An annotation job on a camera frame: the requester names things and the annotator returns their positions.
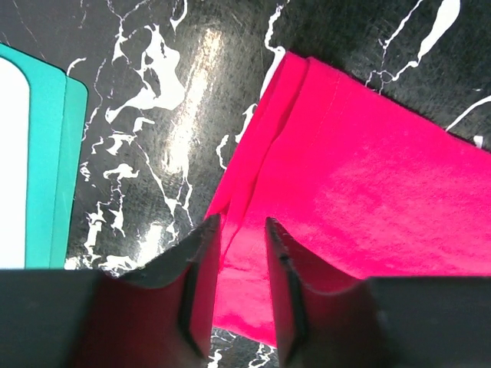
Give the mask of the pink t shirt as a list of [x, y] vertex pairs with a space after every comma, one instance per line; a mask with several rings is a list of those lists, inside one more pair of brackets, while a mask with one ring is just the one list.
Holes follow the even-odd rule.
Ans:
[[490, 155], [288, 53], [218, 185], [213, 323], [275, 344], [265, 220], [350, 278], [490, 273]]

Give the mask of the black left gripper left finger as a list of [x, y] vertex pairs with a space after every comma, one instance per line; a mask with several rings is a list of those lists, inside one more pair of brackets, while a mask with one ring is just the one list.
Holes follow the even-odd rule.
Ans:
[[3, 367], [200, 367], [219, 263], [212, 215], [142, 268], [1, 273]]

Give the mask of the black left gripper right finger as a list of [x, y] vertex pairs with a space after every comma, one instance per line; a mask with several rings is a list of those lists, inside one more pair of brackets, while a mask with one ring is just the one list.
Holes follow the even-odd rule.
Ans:
[[488, 277], [359, 280], [265, 222], [283, 367], [488, 367]]

